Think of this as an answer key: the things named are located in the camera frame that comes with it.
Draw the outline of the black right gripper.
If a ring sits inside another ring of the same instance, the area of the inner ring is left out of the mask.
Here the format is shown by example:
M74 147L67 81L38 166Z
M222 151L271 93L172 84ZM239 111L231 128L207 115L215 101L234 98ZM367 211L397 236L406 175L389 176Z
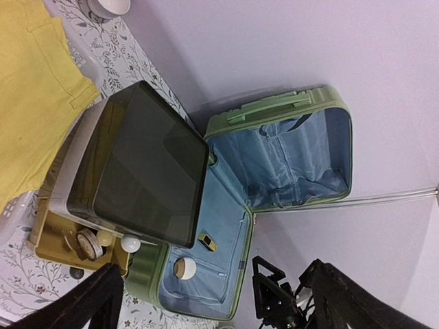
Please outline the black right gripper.
M300 277L300 284L294 291L284 271L260 256L252 259L252 286L255 312L262 321L261 327L272 328L319 328L317 306L311 283L323 266L314 260Z

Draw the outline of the plain yellow garment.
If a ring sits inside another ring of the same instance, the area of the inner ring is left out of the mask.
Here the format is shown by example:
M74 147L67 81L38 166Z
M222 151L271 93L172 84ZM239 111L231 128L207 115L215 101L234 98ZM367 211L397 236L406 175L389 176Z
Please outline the plain yellow garment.
M42 1L1 2L1 206L36 184L45 159L99 96Z

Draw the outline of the white plastic mesh basket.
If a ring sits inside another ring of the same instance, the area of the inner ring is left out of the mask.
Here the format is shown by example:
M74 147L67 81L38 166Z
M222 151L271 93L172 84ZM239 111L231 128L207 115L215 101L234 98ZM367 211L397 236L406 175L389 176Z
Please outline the white plastic mesh basket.
M89 46L70 25L64 27L67 38L67 44L73 61L81 71L81 73L93 81L98 88L104 81L104 69L98 62L96 56L93 55ZM21 217L32 201L32 195L38 190L49 170L50 164L53 162L56 152L52 152L43 163L43 167L38 169L37 182L31 185L24 193L11 199L1 210L1 245L7 243L14 231L18 228Z

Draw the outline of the green hard-shell suitcase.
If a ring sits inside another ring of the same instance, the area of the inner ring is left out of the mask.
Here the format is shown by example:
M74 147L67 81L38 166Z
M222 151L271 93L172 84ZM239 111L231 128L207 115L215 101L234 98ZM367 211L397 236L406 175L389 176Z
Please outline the green hard-shell suitcase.
M353 127L348 106L332 86L292 91L210 118L197 234L217 244L209 252L159 243L133 256L125 280L135 298L173 313L233 318L248 261L256 215L334 202L352 189ZM174 263L194 259L190 280Z

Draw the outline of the drawer cabinet with dark top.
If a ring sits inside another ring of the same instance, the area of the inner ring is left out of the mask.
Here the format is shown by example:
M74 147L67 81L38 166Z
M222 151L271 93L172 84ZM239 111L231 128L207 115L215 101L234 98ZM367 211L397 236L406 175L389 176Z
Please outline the drawer cabinet with dark top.
M127 239L195 245L209 157L203 138L147 82L90 107L71 130L38 197L28 244L37 257L94 271L128 271ZM97 235L89 260L76 233Z

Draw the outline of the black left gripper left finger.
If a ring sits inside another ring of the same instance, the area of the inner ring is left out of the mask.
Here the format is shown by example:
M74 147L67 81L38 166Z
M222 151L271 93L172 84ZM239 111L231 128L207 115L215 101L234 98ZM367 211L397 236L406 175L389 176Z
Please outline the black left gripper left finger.
M123 301L119 267L105 264L60 299L9 328L116 328Z

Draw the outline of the round cream compact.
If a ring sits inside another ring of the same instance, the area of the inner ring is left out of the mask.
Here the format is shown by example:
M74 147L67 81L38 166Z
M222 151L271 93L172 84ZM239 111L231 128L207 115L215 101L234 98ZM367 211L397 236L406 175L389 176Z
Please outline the round cream compact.
M104 247L99 244L94 231L83 228L76 233L76 240L80 249L89 260L96 261L104 255Z

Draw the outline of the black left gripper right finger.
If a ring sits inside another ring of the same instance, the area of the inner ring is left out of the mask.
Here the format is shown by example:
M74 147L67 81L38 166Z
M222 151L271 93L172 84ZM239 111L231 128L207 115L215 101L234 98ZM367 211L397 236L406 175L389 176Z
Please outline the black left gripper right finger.
M305 270L314 311L308 328L426 328L378 300L330 263L314 260Z

